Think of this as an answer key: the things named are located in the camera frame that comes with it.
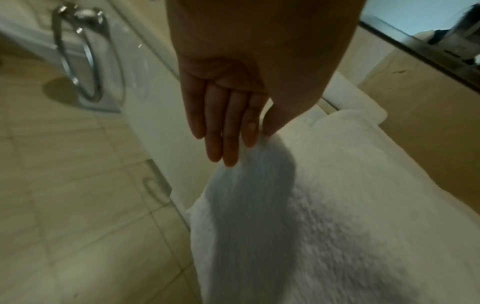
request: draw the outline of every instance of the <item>skin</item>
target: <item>skin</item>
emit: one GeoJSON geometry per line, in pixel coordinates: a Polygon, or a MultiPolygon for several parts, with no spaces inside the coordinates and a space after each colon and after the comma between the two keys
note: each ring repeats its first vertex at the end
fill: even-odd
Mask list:
{"type": "Polygon", "coordinates": [[[364,0],[167,0],[191,132],[228,167],[322,96],[364,0]]]}

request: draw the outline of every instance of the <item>tiled floor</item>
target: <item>tiled floor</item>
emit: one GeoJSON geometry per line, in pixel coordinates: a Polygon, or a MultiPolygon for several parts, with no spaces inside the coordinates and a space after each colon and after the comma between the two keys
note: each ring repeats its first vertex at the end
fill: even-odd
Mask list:
{"type": "Polygon", "coordinates": [[[0,57],[0,303],[199,303],[189,231],[123,118],[0,57]]]}

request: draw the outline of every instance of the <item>fingernail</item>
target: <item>fingernail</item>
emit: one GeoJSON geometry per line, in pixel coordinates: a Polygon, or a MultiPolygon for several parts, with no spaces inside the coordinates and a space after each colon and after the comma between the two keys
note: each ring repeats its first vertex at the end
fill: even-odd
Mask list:
{"type": "Polygon", "coordinates": [[[256,131],[257,130],[257,124],[254,122],[251,122],[247,124],[246,129],[249,131],[256,131]]]}

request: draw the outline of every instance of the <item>fluffy towel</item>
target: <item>fluffy towel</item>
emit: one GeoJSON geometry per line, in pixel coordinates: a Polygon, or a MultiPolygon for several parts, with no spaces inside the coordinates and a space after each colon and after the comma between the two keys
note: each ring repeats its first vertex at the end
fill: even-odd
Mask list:
{"type": "Polygon", "coordinates": [[[219,167],[190,210],[204,304],[479,303],[477,216],[363,115],[219,167]]]}

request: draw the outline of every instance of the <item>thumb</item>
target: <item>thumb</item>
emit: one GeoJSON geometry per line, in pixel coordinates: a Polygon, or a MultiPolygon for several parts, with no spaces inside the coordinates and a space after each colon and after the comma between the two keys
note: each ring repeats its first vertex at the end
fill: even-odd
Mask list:
{"type": "Polygon", "coordinates": [[[300,114],[286,111],[274,104],[263,118],[262,132],[271,136],[300,114]]]}

